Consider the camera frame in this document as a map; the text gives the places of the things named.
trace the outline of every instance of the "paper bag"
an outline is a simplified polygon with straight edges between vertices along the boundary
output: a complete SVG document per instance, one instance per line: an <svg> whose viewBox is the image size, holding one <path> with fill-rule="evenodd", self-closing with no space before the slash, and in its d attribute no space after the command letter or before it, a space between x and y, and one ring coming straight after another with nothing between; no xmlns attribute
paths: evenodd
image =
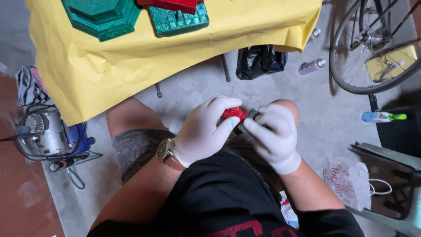
<svg viewBox="0 0 421 237"><path fill-rule="evenodd" d="M326 185L343 204L362 211L371 208L371 193L367 166L344 157L323 157Z"/></svg>

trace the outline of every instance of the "red plastic piece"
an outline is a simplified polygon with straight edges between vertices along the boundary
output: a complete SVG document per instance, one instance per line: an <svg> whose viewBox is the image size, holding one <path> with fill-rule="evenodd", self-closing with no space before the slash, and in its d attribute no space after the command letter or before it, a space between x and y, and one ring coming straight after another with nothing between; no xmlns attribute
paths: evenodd
<svg viewBox="0 0 421 237"><path fill-rule="evenodd" d="M196 5L200 2L203 0L137 0L137 3L142 6L151 5L173 11L181 10L192 15L196 14Z"/></svg>
<svg viewBox="0 0 421 237"><path fill-rule="evenodd" d="M241 122L246 118L247 114L248 114L248 111L243 111L241 110L240 107L235 107L235 108L225 110L224 113L222 114L222 118L227 119L229 117L237 116L238 118L240 118L240 122Z"/></svg>

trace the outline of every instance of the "spray bottle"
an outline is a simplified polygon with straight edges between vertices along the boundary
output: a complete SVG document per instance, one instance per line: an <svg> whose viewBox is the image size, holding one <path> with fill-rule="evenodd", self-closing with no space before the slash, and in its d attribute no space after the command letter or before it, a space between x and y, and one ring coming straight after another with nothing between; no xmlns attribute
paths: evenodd
<svg viewBox="0 0 421 237"><path fill-rule="evenodd" d="M298 69L298 73L300 75L305 75L305 74L308 74L308 73L312 73L312 72L317 71L320 68L324 67L325 64L326 64L326 60L317 59L317 60L314 60L312 62L309 62L307 64L302 65Z"/></svg>
<svg viewBox="0 0 421 237"><path fill-rule="evenodd" d="M313 33L310 35L309 41L307 41L307 43L310 43L310 42L312 42L313 40L315 40L315 39L319 38L319 37L320 37L320 33L321 33L321 32L322 32L322 30L321 30L321 29L317 29L317 28L315 28L315 29L313 30Z"/></svg>
<svg viewBox="0 0 421 237"><path fill-rule="evenodd" d="M366 112L363 113L361 119L366 123L388 123L393 120L405 120L406 114L391 114L387 112Z"/></svg>

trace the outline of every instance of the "white latex glove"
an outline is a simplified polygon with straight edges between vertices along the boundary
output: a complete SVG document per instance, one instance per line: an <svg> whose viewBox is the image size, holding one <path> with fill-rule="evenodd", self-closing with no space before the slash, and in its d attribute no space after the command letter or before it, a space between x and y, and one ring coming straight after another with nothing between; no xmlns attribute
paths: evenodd
<svg viewBox="0 0 421 237"><path fill-rule="evenodd" d="M208 158L222 148L240 118L227 118L218 127L216 123L226 109L241 104L240 99L220 95L199 105L189 114L178 136L174 138L173 153L183 166L189 167L193 162Z"/></svg>
<svg viewBox="0 0 421 237"><path fill-rule="evenodd" d="M255 120L246 118L244 127L253 135L254 148L280 175L292 173L301 164L297 145L297 128L292 112L278 104L259 109Z"/></svg>

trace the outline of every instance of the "table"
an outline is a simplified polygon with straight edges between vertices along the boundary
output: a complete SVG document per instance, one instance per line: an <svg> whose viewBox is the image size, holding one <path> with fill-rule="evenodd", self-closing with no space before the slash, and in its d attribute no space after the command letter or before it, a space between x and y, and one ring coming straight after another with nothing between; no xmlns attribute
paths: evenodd
<svg viewBox="0 0 421 237"><path fill-rule="evenodd" d="M207 28L158 38L146 9L135 32L99 42L73 29L61 1L26 0L36 66L67 125L86 121L201 61L251 45L302 52L322 0L206 0Z"/></svg>

